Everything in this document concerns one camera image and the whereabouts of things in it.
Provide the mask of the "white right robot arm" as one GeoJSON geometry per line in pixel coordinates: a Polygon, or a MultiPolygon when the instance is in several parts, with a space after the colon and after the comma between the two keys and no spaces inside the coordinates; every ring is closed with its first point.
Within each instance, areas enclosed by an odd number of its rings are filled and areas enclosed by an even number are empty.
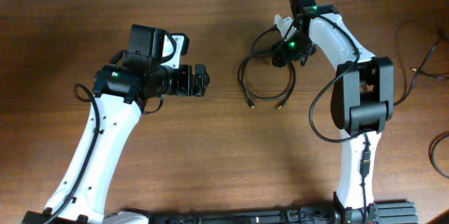
{"type": "Polygon", "coordinates": [[[324,87],[331,90],[330,113],[341,136],[342,169],[335,192],[342,213],[368,210],[373,204],[375,151],[394,111],[394,65],[365,49],[343,23],[332,4],[315,0],[289,0],[292,17],[275,16],[282,39],[271,47],[272,64],[305,65],[320,48],[335,69],[324,87]]]}

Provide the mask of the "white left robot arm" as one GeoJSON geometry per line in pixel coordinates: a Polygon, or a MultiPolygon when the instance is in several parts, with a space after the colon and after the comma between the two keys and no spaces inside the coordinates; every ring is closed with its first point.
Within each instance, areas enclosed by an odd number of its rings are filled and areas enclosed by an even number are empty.
{"type": "Polygon", "coordinates": [[[58,188],[41,213],[28,211],[23,223],[150,223],[150,214],[124,209],[105,215],[108,189],[126,141],[148,115],[151,98],[201,97],[210,77],[202,64],[180,64],[189,38],[184,33],[132,25],[128,47],[97,71],[86,92],[90,113],[82,137],[58,188]]]}

